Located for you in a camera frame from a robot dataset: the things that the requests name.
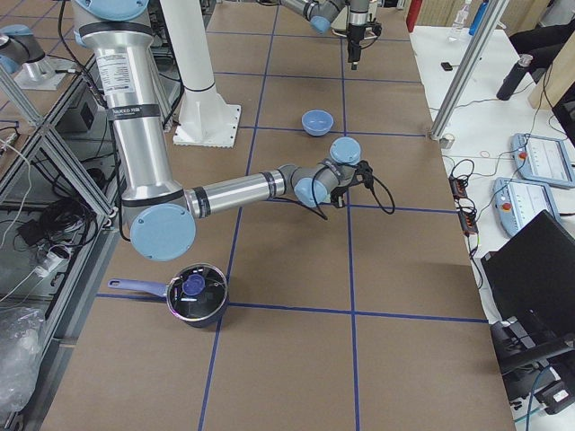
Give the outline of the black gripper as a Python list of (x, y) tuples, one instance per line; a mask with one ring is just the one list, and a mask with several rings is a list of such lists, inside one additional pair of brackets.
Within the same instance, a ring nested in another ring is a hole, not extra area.
[(336, 187), (330, 193), (330, 204), (335, 208), (344, 208), (347, 204), (344, 196), (350, 188), (362, 185), (365, 189), (373, 190), (373, 174), (368, 172), (356, 172), (352, 175), (349, 182), (343, 186)]
[[(373, 38), (367, 45), (363, 45), (362, 41), (366, 38), (366, 33), (371, 30)], [(351, 70), (358, 69), (358, 62), (361, 59), (361, 54), (365, 49), (370, 48), (376, 40), (379, 39), (382, 33), (382, 24), (380, 22), (367, 22), (366, 24), (349, 24), (347, 27), (347, 53), (348, 62), (351, 63)]]

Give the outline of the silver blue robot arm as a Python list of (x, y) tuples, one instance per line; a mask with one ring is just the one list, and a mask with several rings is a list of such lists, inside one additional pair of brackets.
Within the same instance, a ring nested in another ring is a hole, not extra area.
[[(164, 1), (161, 8), (183, 86), (175, 142), (232, 146), (241, 109), (225, 102), (217, 91), (199, 3)], [(155, 261), (180, 257), (194, 242), (197, 221), (215, 213), (288, 193), (306, 207), (324, 201), (339, 206), (346, 189), (367, 182), (368, 167), (359, 143), (342, 137), (312, 168), (286, 164), (185, 189), (173, 177), (164, 139), (147, 2), (76, 1), (73, 10), (77, 41), (95, 55), (125, 170), (124, 225), (142, 256)]]
[(346, 14), (344, 36), (347, 41), (347, 62), (358, 69), (362, 53), (370, 48), (382, 33), (382, 23), (369, 11), (369, 1), (257, 1), (265, 6), (283, 6), (302, 16), (318, 33), (327, 32), (341, 12)]

